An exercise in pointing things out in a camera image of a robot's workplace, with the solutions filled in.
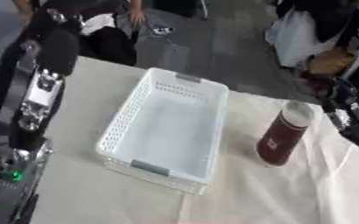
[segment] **black bag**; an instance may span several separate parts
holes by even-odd
[[[117,26],[116,15],[113,17]],[[119,28],[103,27],[88,37],[80,36],[80,55],[133,67],[137,63],[135,44],[138,41],[138,33],[139,30],[136,29],[128,37]]]

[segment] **brown jar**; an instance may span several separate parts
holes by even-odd
[[[257,153],[271,165],[284,165],[313,120],[304,102],[289,101],[257,144]]]

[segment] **white plastic basket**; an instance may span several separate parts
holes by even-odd
[[[96,151],[110,169],[202,193],[214,173],[228,93],[219,83],[149,69]]]

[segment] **person's hand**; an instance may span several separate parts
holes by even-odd
[[[23,21],[24,25],[28,25],[32,18],[32,12],[20,12],[19,15]]]
[[[135,27],[140,27],[144,22],[144,13],[141,9],[130,9],[130,21]]]

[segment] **green light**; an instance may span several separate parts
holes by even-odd
[[[20,179],[22,179],[22,177],[23,177],[23,175],[20,172],[15,171],[15,172],[13,172],[12,180],[19,181]]]

